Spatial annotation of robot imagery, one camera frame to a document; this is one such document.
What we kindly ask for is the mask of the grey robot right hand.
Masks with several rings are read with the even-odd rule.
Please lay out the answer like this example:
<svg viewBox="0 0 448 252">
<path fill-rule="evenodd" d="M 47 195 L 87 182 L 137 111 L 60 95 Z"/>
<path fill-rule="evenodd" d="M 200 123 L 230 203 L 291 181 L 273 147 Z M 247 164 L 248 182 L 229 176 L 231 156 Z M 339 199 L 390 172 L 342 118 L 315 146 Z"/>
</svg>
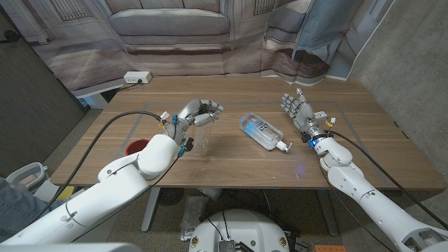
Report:
<svg viewBox="0 0 448 252">
<path fill-rule="evenodd" d="M 282 109 L 302 133 L 308 134 L 310 137 L 324 134 L 324 130 L 317 123 L 312 106 L 300 88 L 297 88 L 297 97 L 284 93 L 281 99 L 283 101 Z"/>
</svg>

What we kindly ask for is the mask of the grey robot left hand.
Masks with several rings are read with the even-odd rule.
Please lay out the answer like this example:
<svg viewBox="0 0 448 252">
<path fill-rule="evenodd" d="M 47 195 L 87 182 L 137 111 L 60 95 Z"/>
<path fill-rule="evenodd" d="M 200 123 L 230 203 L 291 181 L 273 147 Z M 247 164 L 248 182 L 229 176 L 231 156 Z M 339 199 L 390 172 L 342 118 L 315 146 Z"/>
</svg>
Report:
<svg viewBox="0 0 448 252">
<path fill-rule="evenodd" d="M 166 124 L 167 133 L 164 134 L 181 145 L 186 140 L 186 131 L 190 126 L 202 127 L 212 123 L 219 118 L 223 110 L 224 108 L 214 101 L 194 99 L 173 117 L 171 123 Z"/>
</svg>

